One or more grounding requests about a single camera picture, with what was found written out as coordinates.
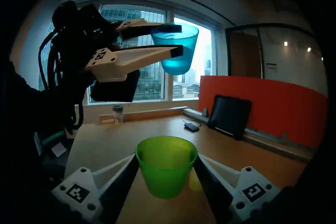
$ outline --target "window sill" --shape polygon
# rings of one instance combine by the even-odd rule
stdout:
[[[118,101],[110,101],[110,102],[97,102],[97,103],[88,103],[87,106],[94,105],[118,105],[118,104],[133,104],[133,103],[156,103],[166,101],[164,99],[160,100],[134,100],[133,102],[118,102]]]
[[[173,99],[173,101],[182,101],[182,100],[198,100],[199,98],[196,97],[196,98],[176,98],[176,99]]]

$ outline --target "blue cup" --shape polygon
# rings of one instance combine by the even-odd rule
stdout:
[[[182,26],[182,32],[154,33],[155,45],[183,45],[183,55],[165,59],[161,62],[163,69],[171,75],[181,75],[189,71],[198,38],[198,28],[189,24],[173,23]]]

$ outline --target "window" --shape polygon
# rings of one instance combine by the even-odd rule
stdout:
[[[103,5],[101,15],[108,21],[129,21],[144,18],[149,22],[165,23],[165,11],[133,5]],[[118,38],[121,48],[154,45],[150,35],[135,37],[128,41]],[[164,70],[160,62],[140,69],[140,77],[133,100],[159,100],[164,98]]]
[[[200,93],[201,76],[211,75],[211,31],[177,17],[174,18],[174,22],[196,26],[199,30],[199,34],[190,70],[183,75],[174,76],[173,99],[197,98]],[[175,92],[175,87],[179,87],[181,91]]]
[[[150,22],[165,23],[167,19],[169,22],[174,21],[176,23],[187,23],[196,26],[199,30],[199,35],[190,70],[183,75],[171,76],[164,72],[160,62],[140,69],[140,77],[134,94],[134,101],[195,99],[199,97],[200,77],[203,75],[211,75],[214,67],[214,62],[212,61],[213,34],[210,29],[203,27],[191,19],[174,15],[174,10],[164,5],[159,5],[158,8],[149,8],[138,5],[103,4],[100,8],[100,13],[110,22],[144,18]],[[54,26],[51,24],[48,33],[53,29]],[[122,41],[121,38],[118,38],[116,44],[121,48],[129,48],[153,45],[154,42],[150,35],[146,35],[127,41]],[[45,73],[49,51],[50,42],[46,45],[41,54],[42,66]],[[87,102],[97,103],[92,100],[89,95],[92,87],[93,85],[88,89],[87,96],[89,99]],[[39,76],[39,90],[43,89],[42,79],[41,76]]]

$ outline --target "dark clothing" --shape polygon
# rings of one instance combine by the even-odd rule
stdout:
[[[82,222],[77,214],[56,200],[51,182],[42,168],[33,134],[50,126],[64,125],[73,103],[64,88],[37,91],[14,70],[11,62],[5,73],[5,126],[2,166],[5,187],[3,206],[9,223]]]

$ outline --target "black cable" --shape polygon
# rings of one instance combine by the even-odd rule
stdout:
[[[48,87],[54,88],[56,86],[55,82],[55,62],[56,58],[58,57],[58,51],[54,45],[51,46],[49,57],[48,57],[48,63],[47,63],[47,79],[48,79]]]
[[[43,48],[46,46],[46,44],[53,38],[53,36],[56,34],[56,30],[53,30],[52,32],[50,32],[47,37],[43,40],[40,48],[39,48],[39,56],[38,56],[38,61],[39,61],[39,72],[41,74],[41,79],[43,82],[43,86],[46,90],[48,90],[48,84],[47,81],[45,80],[45,74],[43,73],[43,68],[42,68],[42,60],[41,60],[41,52],[43,50]]]
[[[80,103],[79,104],[79,121],[78,121],[77,125],[72,126],[72,129],[73,130],[78,130],[81,127],[81,125],[83,124],[83,121],[84,121],[84,110],[83,110],[83,104]]]
[[[191,119],[188,119],[188,118],[181,118],[181,120],[182,120],[184,123],[187,123],[185,120],[188,120],[188,121],[194,121],[194,122],[196,122],[196,123],[199,124],[199,125],[197,126],[197,127],[199,127],[199,128],[202,126],[201,123],[199,123],[199,122],[197,122],[197,121],[195,121],[195,120],[191,120]]]

